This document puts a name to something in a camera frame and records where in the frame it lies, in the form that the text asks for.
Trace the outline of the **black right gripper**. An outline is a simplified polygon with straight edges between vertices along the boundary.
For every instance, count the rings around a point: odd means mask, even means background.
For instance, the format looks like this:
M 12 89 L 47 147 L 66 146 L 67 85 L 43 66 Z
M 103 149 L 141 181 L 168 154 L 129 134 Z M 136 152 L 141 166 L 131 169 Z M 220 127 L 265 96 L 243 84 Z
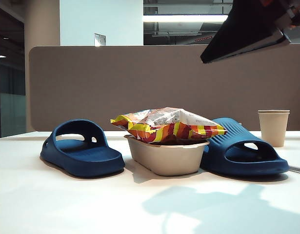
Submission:
M 203 63 L 290 44 L 282 32 L 300 26 L 300 0 L 235 0 L 201 54 Z

